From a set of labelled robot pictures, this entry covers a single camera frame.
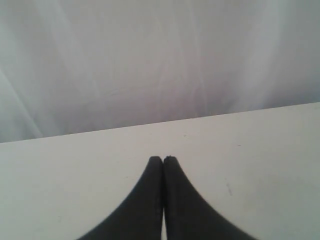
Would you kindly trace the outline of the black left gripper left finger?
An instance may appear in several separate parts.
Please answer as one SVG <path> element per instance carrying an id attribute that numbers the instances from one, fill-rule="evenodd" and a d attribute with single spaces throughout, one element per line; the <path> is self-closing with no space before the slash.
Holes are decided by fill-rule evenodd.
<path id="1" fill-rule="evenodd" d="M 160 240 L 163 208 L 163 162 L 152 156 L 125 200 L 80 239 Z"/>

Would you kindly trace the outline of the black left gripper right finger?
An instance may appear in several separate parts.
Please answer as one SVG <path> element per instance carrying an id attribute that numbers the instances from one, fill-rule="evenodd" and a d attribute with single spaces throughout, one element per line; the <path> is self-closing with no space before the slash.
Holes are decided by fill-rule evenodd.
<path id="1" fill-rule="evenodd" d="M 163 160 L 164 215 L 168 240 L 253 240 L 215 211 L 193 187 L 178 160 Z"/>

